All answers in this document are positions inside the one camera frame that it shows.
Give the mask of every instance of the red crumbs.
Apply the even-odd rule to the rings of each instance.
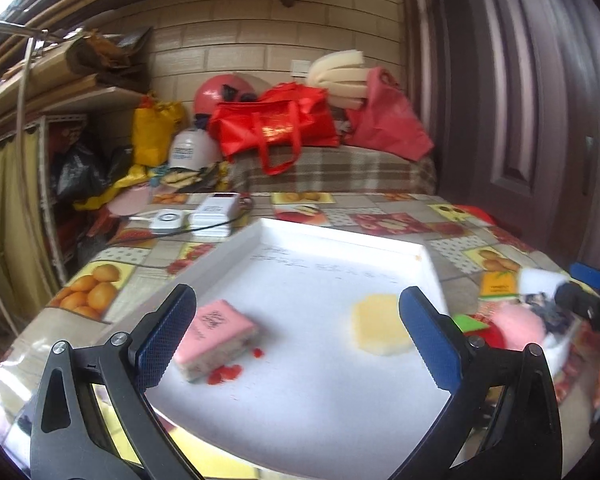
[[[222,382],[222,375],[220,375],[219,369],[217,368],[209,374],[209,377],[206,378],[206,384],[220,384]]]
[[[221,366],[219,370],[220,376],[225,381],[233,381],[234,379],[237,379],[238,376],[242,373],[242,367],[240,365]]]
[[[206,384],[221,384],[225,381],[233,381],[241,373],[242,367],[240,365],[221,366],[209,374],[209,377],[206,378]]]

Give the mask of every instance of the red bag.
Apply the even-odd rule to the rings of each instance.
[[[395,79],[382,67],[366,76],[366,104],[346,110],[353,133],[345,144],[418,161],[433,148],[424,127]]]
[[[302,145],[338,146],[327,92],[298,83],[281,83],[254,103],[219,103],[209,119],[209,135],[229,160],[235,153],[257,149],[262,170],[276,175],[300,157]],[[268,144],[291,144],[291,160],[269,165]]]

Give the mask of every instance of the pink ball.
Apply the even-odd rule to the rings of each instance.
[[[523,350],[529,343],[544,341],[544,322],[528,308],[518,304],[504,304],[491,315],[509,350]]]

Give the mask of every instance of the plaid blanket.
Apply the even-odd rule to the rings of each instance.
[[[271,146],[270,164],[291,158],[291,147]],[[434,194],[436,168],[428,157],[411,162],[391,153],[353,146],[303,146],[298,161],[285,173],[268,176],[260,169],[258,152],[235,156],[232,181],[236,191],[398,191]]]

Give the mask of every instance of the white power bank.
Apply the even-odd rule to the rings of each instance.
[[[239,193],[212,193],[189,216],[189,226],[196,236],[227,237],[231,234],[231,223],[218,227],[217,224],[233,221],[240,213]]]

